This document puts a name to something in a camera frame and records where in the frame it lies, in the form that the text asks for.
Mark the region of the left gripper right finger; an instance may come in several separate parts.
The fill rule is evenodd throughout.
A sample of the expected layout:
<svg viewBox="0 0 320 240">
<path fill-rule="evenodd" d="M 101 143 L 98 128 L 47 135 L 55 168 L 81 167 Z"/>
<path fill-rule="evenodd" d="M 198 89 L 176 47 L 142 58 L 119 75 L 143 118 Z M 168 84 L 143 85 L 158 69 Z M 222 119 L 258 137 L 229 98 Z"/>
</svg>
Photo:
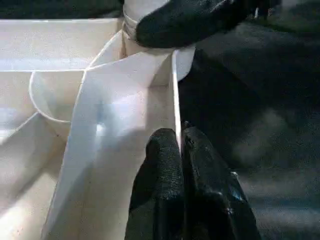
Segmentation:
<svg viewBox="0 0 320 240">
<path fill-rule="evenodd" d="M 238 176 L 209 138 L 186 122 L 181 131 L 186 240 L 260 240 Z"/>
</svg>

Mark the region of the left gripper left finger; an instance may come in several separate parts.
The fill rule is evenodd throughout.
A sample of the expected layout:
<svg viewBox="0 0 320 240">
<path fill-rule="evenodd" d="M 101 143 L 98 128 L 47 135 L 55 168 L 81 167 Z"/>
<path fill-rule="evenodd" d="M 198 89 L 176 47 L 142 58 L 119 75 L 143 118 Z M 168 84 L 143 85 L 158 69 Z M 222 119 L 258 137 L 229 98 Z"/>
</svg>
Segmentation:
<svg viewBox="0 0 320 240">
<path fill-rule="evenodd" d="M 184 176 L 176 134 L 160 128 L 149 138 L 133 182 L 127 240 L 180 240 L 184 226 Z"/>
</svg>

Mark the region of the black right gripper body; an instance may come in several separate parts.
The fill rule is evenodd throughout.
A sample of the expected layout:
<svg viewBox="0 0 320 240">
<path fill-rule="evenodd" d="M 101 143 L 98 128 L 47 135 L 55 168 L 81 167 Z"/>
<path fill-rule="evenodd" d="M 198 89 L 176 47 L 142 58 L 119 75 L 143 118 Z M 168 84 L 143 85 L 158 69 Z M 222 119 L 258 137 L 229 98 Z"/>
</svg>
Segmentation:
<svg viewBox="0 0 320 240">
<path fill-rule="evenodd" d="M 281 0 L 259 0 L 249 15 L 251 19 L 267 20 L 270 16 L 282 9 Z"/>
</svg>

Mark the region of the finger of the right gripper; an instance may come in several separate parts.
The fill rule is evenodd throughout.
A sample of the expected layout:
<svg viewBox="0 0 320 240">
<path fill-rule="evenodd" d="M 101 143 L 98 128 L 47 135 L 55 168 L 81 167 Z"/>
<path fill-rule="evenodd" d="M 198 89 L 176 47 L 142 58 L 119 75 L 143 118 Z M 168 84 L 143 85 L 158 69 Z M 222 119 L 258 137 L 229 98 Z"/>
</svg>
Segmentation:
<svg viewBox="0 0 320 240">
<path fill-rule="evenodd" d="M 138 23 L 146 48 L 181 48 L 234 29 L 253 11 L 251 0 L 170 0 Z"/>
</svg>

